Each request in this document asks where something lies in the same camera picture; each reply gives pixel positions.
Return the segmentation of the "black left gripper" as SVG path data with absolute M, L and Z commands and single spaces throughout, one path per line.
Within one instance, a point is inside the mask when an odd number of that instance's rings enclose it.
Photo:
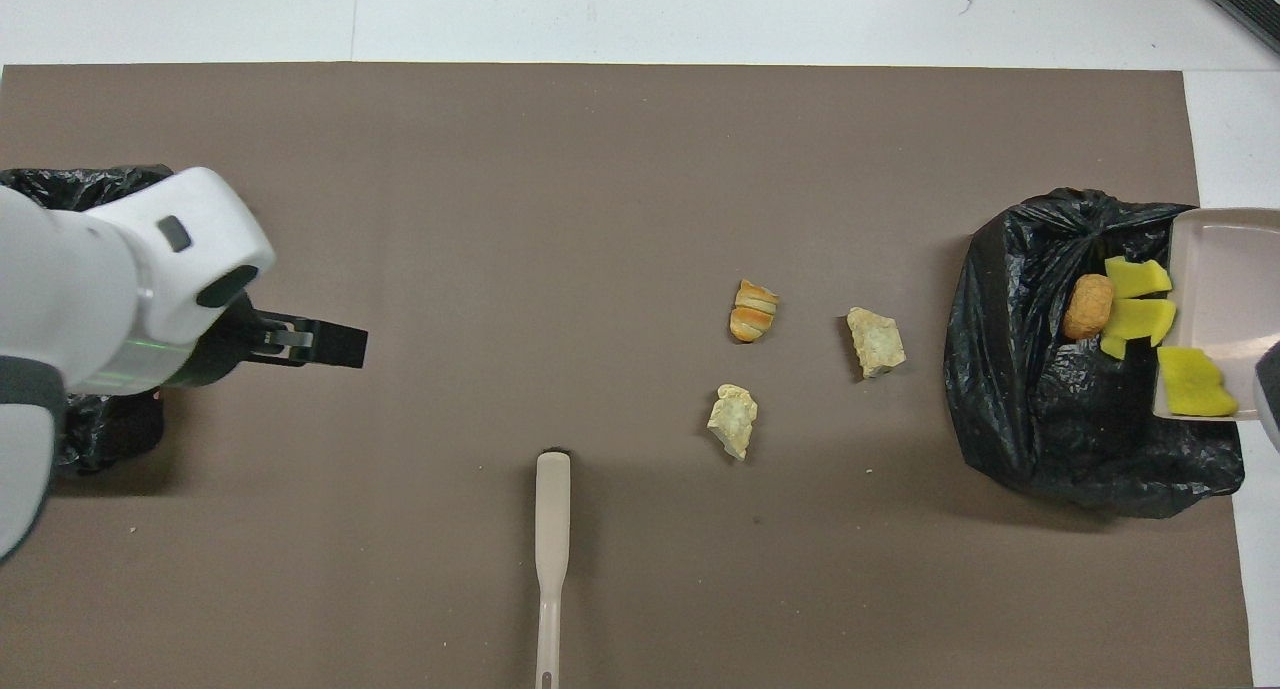
M 361 369 L 369 333 L 288 314 L 257 314 L 248 295 L 237 296 L 200 337 L 180 368 L 180 388 L 220 382 L 250 356 L 284 368 L 323 365 Z

